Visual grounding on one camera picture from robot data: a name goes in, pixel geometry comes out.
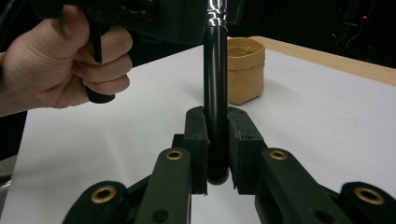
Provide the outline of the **tan bear pen holder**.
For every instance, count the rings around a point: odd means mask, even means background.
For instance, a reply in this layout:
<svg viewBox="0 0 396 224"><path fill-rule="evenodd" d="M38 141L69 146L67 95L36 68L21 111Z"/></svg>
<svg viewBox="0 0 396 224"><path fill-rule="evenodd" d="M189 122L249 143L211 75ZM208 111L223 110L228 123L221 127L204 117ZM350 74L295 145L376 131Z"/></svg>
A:
<svg viewBox="0 0 396 224"><path fill-rule="evenodd" d="M247 37L227 40L228 98L242 105L262 95L264 90L265 46Z"/></svg>

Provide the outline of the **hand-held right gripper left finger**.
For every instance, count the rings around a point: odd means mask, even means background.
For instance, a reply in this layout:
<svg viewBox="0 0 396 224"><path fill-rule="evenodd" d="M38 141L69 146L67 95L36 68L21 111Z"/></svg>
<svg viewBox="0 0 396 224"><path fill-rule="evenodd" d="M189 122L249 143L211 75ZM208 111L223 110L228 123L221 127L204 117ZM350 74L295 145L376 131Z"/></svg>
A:
<svg viewBox="0 0 396 224"><path fill-rule="evenodd" d="M173 147L191 154L191 193L207 194L208 134L204 109L196 106L186 113L184 133L174 135Z"/></svg>

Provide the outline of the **black makeup brush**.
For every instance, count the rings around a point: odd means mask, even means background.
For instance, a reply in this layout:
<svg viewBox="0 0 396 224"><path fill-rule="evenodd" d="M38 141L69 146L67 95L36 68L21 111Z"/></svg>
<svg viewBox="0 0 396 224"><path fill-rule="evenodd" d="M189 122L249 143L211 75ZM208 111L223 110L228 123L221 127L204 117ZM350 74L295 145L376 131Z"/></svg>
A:
<svg viewBox="0 0 396 224"><path fill-rule="evenodd" d="M227 91L227 0L208 0L204 37L204 114L210 141L207 180L218 186L229 176Z"/></svg>

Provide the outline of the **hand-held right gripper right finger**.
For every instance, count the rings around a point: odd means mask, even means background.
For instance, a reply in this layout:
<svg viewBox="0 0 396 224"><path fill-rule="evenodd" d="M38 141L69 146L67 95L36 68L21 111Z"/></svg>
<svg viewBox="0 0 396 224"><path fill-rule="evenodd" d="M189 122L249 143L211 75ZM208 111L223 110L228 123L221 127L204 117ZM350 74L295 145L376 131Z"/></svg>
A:
<svg viewBox="0 0 396 224"><path fill-rule="evenodd" d="M260 172L256 159L266 144L256 125L244 110L230 107L229 159L233 187L242 195L255 195Z"/></svg>

